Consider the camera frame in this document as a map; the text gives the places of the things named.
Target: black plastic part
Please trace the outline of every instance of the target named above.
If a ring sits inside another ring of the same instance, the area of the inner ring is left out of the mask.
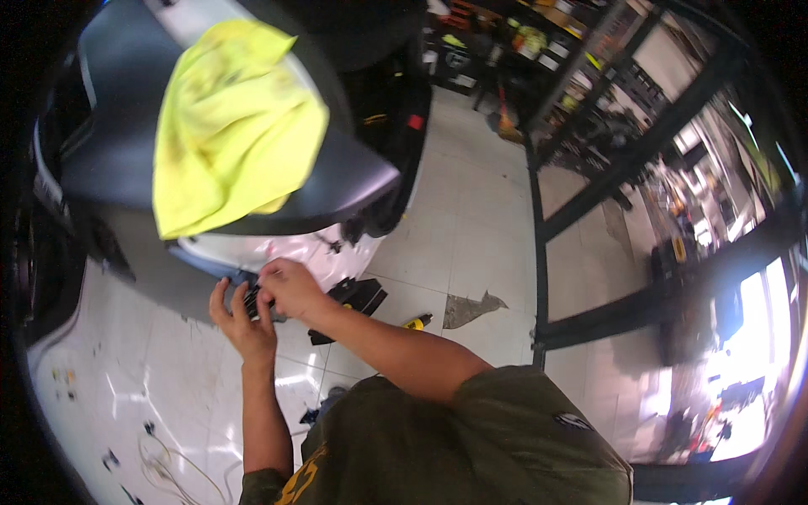
[[[334,286],[328,294],[339,303],[350,305],[352,309],[366,316],[376,312],[381,302],[387,297],[387,292],[381,288],[381,284],[376,279],[360,280],[359,282],[346,279]],[[334,342],[333,339],[315,330],[309,330],[309,337],[314,346]]]

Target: metal shelving rack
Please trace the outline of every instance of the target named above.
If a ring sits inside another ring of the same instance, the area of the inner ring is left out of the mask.
[[[808,264],[804,260],[808,252],[805,196],[802,185],[796,182],[798,178],[789,177],[789,166],[788,171],[781,170],[784,185],[781,187],[779,200],[773,202],[773,210],[767,213],[765,220],[750,233],[724,245],[715,255],[697,264],[686,285],[677,280],[654,282],[606,305],[558,321],[549,321],[547,243],[609,198],[622,183],[638,174],[646,161],[670,142],[726,84],[743,77],[745,70],[748,72],[760,65],[760,57],[756,51],[738,33],[703,10],[682,0],[656,0],[645,20],[622,51],[603,70],[583,101],[537,150],[531,140],[532,127],[543,124],[543,119],[564,93],[574,72],[585,64],[586,52],[596,46],[604,30],[608,29],[625,5],[625,0],[616,0],[603,9],[600,21],[584,36],[580,46],[556,72],[551,91],[546,94],[522,132],[530,173],[537,257],[537,325],[533,363],[542,368],[547,351],[669,321],[681,313],[688,297],[714,296],[720,290],[736,285],[763,270],[777,258],[784,258],[784,264],[791,261]],[[586,120],[587,114],[594,110],[598,98],[610,88],[617,76],[634,65],[633,55],[668,12],[694,23],[716,37],[718,43],[713,54],[678,99],[662,109],[643,136],[615,155],[610,169],[592,179],[553,215],[545,217],[541,207],[538,173],[561,143],[569,139],[573,131]],[[761,141],[760,149],[772,156],[777,152],[775,149],[782,149],[785,151],[784,159],[787,155],[792,163],[799,165],[797,162],[803,162],[805,158],[797,133],[793,128],[788,129],[788,124],[793,124],[789,119],[790,114],[784,102],[779,99],[775,86],[771,82],[766,82],[765,86],[772,88],[768,98],[774,103],[776,114],[783,118],[784,133],[776,145],[771,136],[766,141]],[[801,168],[804,166],[795,166],[794,170],[799,172]],[[805,270],[808,267],[803,267],[800,271],[805,273]],[[805,276],[799,279],[791,276],[787,283],[791,290],[797,284],[805,284]],[[804,308],[804,303],[791,305],[792,328],[795,332],[801,330],[805,315],[804,310],[794,308],[796,305]],[[776,458],[773,457],[773,451],[785,450],[781,447],[783,440],[779,440],[776,434],[772,433],[769,439],[774,440],[772,444],[765,444],[747,455],[724,461],[700,465],[634,465],[635,498],[665,503],[690,503],[736,495],[744,489],[743,484],[749,478],[763,475],[767,465],[771,467],[774,464]]]

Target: t-shirt logo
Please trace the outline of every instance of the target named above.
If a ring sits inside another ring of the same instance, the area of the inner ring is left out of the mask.
[[[570,414],[569,412],[556,414],[553,416],[553,419],[555,419],[555,422],[558,424],[562,424],[564,426],[572,426],[573,428],[578,428],[579,430],[589,430],[589,431],[595,430],[595,428],[593,428],[590,423],[587,423],[577,415]]]

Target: yellow label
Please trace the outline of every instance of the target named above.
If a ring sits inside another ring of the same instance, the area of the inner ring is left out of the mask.
[[[688,258],[688,253],[684,250],[684,242],[682,242],[682,237],[676,237],[673,239],[673,254],[676,256],[677,263],[684,263],[684,260]]]

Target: white cable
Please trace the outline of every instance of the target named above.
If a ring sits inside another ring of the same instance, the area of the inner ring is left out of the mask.
[[[147,456],[146,456],[146,455],[143,453],[143,440],[144,440],[146,437],[148,437],[148,439],[149,439],[149,440],[156,440],[156,441],[157,441],[157,443],[158,443],[158,444],[160,444],[160,447],[162,448],[162,454],[161,454],[160,456],[158,456],[158,457],[147,457]],[[170,465],[171,465],[171,457],[172,457],[172,455],[176,455],[177,457],[182,458],[182,459],[183,459],[183,460],[185,460],[185,461],[186,461],[186,462],[187,462],[187,463],[188,463],[188,464],[189,464],[189,465],[190,465],[190,466],[191,466],[193,469],[195,469],[195,470],[196,470],[197,472],[199,472],[199,473],[200,473],[200,474],[201,474],[203,477],[205,477],[206,479],[208,479],[208,482],[210,482],[210,483],[211,483],[211,486],[213,486],[213,487],[214,487],[214,489],[216,489],[216,492],[219,494],[219,497],[221,498],[221,502],[222,502],[222,503],[224,503],[224,505],[231,505],[231,504],[232,504],[232,502],[233,502],[233,493],[230,491],[230,486],[229,486],[229,485],[228,485],[228,483],[227,483],[227,474],[228,474],[228,473],[229,473],[229,472],[230,472],[230,471],[231,471],[233,468],[235,468],[235,465],[234,465],[233,467],[231,467],[231,468],[228,468],[228,469],[225,471],[225,486],[227,487],[227,493],[228,493],[228,496],[229,496],[229,499],[225,499],[225,496],[224,496],[224,494],[221,492],[221,489],[219,488],[219,486],[217,486],[217,485],[216,485],[216,483],[215,483],[215,482],[214,482],[214,481],[213,481],[213,480],[212,480],[210,477],[208,477],[208,475],[207,475],[205,472],[203,472],[203,471],[200,469],[200,467],[196,466],[196,465],[194,464],[194,462],[193,462],[193,461],[191,461],[190,459],[188,459],[188,457],[187,457],[187,456],[185,456],[184,454],[182,454],[180,451],[177,451],[177,450],[174,450],[174,449],[169,449],[169,448],[168,448],[168,447],[167,447],[167,446],[166,446],[166,445],[165,445],[165,444],[162,442],[162,440],[160,440],[160,439],[159,439],[159,438],[157,438],[156,436],[154,436],[154,435],[146,435],[146,434],[141,433],[141,434],[140,434],[140,435],[137,437],[137,453],[138,453],[138,454],[140,455],[140,457],[141,457],[141,472],[143,473],[143,476],[145,477],[146,481],[147,481],[149,484],[151,484],[151,485],[152,485],[152,486],[153,486],[155,489],[158,489],[158,490],[160,490],[160,491],[163,491],[164,493],[167,493],[167,494],[172,494],[172,495],[174,495],[175,497],[179,498],[179,499],[180,499],[180,501],[181,501],[181,502],[182,502],[184,505],[204,505],[204,504],[203,504],[203,503],[201,503],[199,500],[197,500],[197,499],[193,498],[193,497],[192,497],[190,494],[188,494],[188,492],[187,492],[187,491],[185,491],[185,490],[183,489],[183,487],[182,487],[182,486],[181,486],[181,485],[180,485],[180,484],[177,482],[177,480],[176,480],[176,478],[174,477],[174,475],[172,475],[172,474],[171,474],[171,471],[170,471],[169,467],[170,467]],[[158,484],[157,484],[157,483],[156,483],[156,482],[155,482],[155,481],[154,481],[154,480],[153,480],[153,479],[150,477],[150,474],[151,474],[151,473],[155,473],[155,474],[157,474],[157,476],[158,476],[158,477],[160,477],[162,480],[170,482],[171,484],[173,484],[173,485],[174,485],[174,488],[175,488],[175,489],[171,489],[171,488],[167,488],[167,487],[159,486],[159,485],[158,485]]]

